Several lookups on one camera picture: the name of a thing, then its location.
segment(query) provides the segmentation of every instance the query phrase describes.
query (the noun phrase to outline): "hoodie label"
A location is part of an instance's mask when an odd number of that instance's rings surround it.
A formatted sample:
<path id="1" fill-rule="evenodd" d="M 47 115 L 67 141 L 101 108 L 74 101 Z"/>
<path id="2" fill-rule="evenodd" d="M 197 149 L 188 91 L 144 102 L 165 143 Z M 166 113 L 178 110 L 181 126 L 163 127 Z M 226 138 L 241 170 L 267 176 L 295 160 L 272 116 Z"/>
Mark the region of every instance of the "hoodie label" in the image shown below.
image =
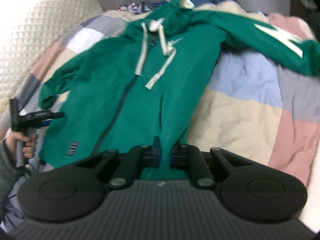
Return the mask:
<path id="1" fill-rule="evenodd" d="M 80 142 L 76 142 L 76 141 L 71 142 L 71 145 L 69 147 L 67 155 L 69 155 L 69 156 L 75 155 L 75 151 L 76 151 L 77 147 L 79 146 L 79 144 L 80 144 Z"/>

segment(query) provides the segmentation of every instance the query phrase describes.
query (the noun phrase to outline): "hoodie sleeve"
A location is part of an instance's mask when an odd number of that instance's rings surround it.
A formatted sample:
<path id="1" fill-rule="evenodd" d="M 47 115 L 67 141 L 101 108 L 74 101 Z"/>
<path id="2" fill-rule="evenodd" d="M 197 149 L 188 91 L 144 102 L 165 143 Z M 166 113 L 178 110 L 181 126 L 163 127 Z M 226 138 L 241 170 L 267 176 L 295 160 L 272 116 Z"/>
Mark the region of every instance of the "hoodie sleeve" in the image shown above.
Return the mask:
<path id="1" fill-rule="evenodd" d="M 275 26 L 243 16 L 214 12 L 213 25 L 226 32 L 226 45 L 257 50 L 266 57 L 305 76 L 317 76 L 320 67 L 320 43 Z"/>
<path id="2" fill-rule="evenodd" d="M 89 49 L 73 57 L 58 68 L 53 76 L 43 84 L 39 95 L 41 109 L 51 108 L 59 94 L 71 90 L 75 77 L 82 65 L 87 62 L 90 53 L 91 50 Z"/>

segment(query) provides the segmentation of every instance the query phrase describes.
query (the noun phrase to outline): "metal screw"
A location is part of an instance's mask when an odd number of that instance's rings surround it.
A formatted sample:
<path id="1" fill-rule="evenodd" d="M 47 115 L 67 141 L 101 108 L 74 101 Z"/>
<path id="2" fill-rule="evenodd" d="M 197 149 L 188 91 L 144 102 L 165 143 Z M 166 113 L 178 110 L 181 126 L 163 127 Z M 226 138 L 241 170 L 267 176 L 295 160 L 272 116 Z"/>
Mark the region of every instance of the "metal screw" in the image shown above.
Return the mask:
<path id="1" fill-rule="evenodd" d="M 124 178 L 114 178 L 112 181 L 110 181 L 110 185 L 114 187 L 121 187 L 126 183 L 127 181 Z"/>
<path id="2" fill-rule="evenodd" d="M 214 183 L 214 181 L 210 178 L 202 178 L 198 179 L 197 183 L 201 187 L 208 187 L 211 186 Z"/>

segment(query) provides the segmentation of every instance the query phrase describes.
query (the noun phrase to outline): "clothing pile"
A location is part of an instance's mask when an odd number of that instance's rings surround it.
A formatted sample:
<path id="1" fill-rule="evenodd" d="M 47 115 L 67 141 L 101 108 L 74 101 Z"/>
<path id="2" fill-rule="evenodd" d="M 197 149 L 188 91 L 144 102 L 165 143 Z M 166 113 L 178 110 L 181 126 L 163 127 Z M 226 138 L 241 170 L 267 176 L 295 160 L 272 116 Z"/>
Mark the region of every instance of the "clothing pile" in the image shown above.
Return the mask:
<path id="1" fill-rule="evenodd" d="M 149 12 L 151 10 L 155 10 L 162 6 L 166 2 L 145 2 L 141 1 L 138 5 L 136 5 L 135 2 L 126 4 L 125 2 L 121 2 L 118 6 L 116 6 L 116 10 L 123 11 L 123 12 L 129 12 L 131 14 L 137 15 L 140 13 Z"/>

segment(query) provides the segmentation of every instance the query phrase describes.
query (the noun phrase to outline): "pillow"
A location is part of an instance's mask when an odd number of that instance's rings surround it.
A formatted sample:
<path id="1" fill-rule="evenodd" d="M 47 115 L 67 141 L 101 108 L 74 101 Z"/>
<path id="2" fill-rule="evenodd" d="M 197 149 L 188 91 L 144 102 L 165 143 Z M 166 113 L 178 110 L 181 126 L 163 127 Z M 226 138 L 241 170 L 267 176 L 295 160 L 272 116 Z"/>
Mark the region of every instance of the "pillow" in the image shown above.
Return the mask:
<path id="1" fill-rule="evenodd" d="M 0 114 L 32 62 L 69 27 L 100 14 L 97 0 L 0 0 Z"/>

